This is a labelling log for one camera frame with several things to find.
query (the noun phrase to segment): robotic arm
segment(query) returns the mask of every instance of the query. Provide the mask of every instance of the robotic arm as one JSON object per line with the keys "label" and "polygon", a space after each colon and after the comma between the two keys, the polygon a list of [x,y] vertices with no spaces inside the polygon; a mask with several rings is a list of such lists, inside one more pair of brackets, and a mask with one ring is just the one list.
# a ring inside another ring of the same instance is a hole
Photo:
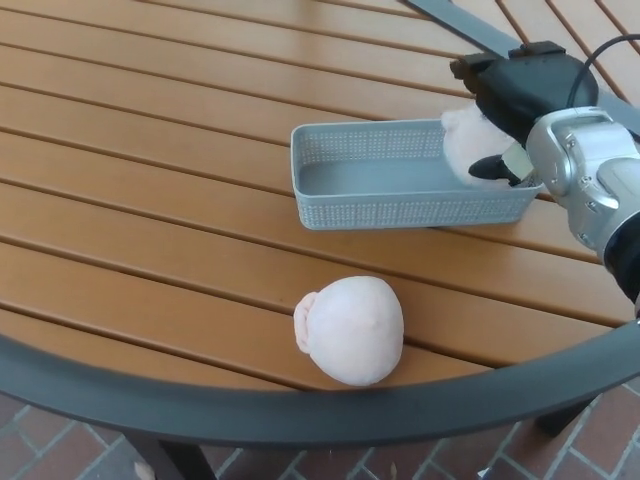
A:
{"label": "robotic arm", "polygon": [[451,63],[485,117],[526,150],[576,239],[640,311],[640,152],[629,131],[596,106],[590,72],[567,108],[583,67],[552,42],[523,45],[509,58],[474,54]]}

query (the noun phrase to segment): pink plush toy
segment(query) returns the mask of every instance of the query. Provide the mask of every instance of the pink plush toy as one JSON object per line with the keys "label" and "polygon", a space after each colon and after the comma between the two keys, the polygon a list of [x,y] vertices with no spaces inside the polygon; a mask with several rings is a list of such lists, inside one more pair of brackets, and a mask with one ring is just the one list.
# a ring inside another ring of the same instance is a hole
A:
{"label": "pink plush toy", "polygon": [[510,188],[507,180],[472,177],[469,167],[482,158],[502,155],[513,145],[513,138],[484,118],[475,102],[443,113],[440,121],[446,132],[444,153],[460,180],[482,188]]}
{"label": "pink plush toy", "polygon": [[352,386],[388,376],[402,353],[404,324],[391,287],[374,277],[338,280],[307,294],[294,313],[298,347],[327,375]]}

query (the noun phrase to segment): gray plastic basket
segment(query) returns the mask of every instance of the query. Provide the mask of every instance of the gray plastic basket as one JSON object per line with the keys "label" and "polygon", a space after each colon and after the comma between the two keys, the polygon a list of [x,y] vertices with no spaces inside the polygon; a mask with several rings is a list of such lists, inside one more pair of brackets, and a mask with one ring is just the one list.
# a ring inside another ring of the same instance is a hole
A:
{"label": "gray plastic basket", "polygon": [[293,188],[312,230],[437,227],[520,220],[540,186],[462,182],[439,120],[302,125],[291,135]]}

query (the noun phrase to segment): brick pavement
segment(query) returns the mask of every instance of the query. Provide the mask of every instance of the brick pavement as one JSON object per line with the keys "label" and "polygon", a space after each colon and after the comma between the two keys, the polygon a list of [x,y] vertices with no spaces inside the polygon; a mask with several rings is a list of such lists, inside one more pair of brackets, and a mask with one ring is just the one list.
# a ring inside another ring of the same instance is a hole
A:
{"label": "brick pavement", "polygon": [[[205,454],[221,480],[638,480],[640,379],[602,395],[552,440],[526,421],[388,448]],[[0,480],[139,480],[140,461],[118,433],[0,397]]]}

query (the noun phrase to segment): table leg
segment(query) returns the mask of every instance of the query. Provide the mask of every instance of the table leg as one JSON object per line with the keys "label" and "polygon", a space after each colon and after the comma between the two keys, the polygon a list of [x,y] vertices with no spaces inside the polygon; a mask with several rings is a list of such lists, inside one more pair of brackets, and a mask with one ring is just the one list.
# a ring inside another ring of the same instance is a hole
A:
{"label": "table leg", "polygon": [[125,434],[145,462],[155,480],[216,480],[216,475],[198,445],[156,440],[138,434]]}
{"label": "table leg", "polygon": [[585,408],[593,402],[595,398],[590,398],[570,407],[563,408],[557,412],[549,413],[536,418],[536,426],[551,437],[557,437]]}

